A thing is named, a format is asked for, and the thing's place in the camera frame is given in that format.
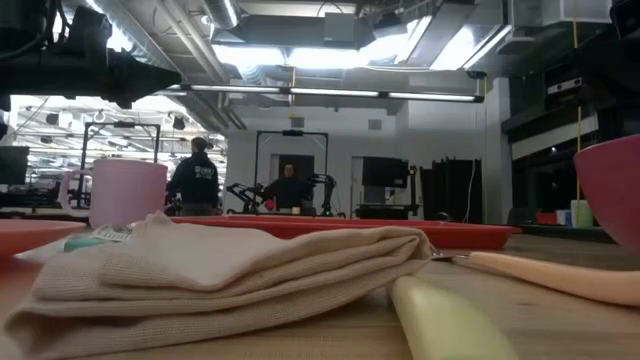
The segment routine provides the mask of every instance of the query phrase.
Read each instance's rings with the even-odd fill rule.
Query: wooden table
[[[640,270],[640,257],[609,244],[515,235],[507,253],[567,264]],[[27,292],[37,266],[0,270],[0,318]],[[520,359],[640,359],[640,309],[604,305],[463,266],[433,262],[419,276],[470,299],[511,340]],[[22,359],[0,336],[0,358]],[[193,344],[95,356],[93,360],[411,359],[383,289],[303,322]]]

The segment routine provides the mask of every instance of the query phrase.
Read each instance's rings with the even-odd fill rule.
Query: knit fabric
[[[429,259],[410,228],[265,232],[149,216],[128,243],[47,263],[5,330],[29,358],[180,344],[281,325],[349,303]]]

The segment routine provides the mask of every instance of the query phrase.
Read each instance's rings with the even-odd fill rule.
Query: red tray
[[[296,216],[211,216],[175,217],[177,223],[266,231],[281,239],[291,239],[315,231],[335,229],[368,229],[381,226],[405,226],[424,231],[433,245],[443,249],[502,249],[517,228],[449,223],[441,221],[366,220],[311,218]]]

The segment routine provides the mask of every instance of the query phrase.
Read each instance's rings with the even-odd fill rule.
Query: pink mug
[[[69,205],[69,183],[74,175],[93,177],[89,214],[73,210]],[[124,226],[144,220],[148,214],[164,210],[167,167],[136,160],[98,159],[93,170],[66,173],[58,202],[69,215],[89,217],[94,229],[112,224]]]

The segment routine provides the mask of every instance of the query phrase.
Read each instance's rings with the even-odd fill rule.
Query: man in dark hoodie
[[[205,152],[207,141],[191,140],[193,154],[182,162],[167,184],[169,193],[182,194],[183,216],[210,216],[218,208],[218,170]]]
[[[309,186],[296,176],[291,164],[284,166],[284,177],[274,181],[264,189],[267,196],[275,196],[276,208],[291,209],[302,207],[302,200],[309,193]]]

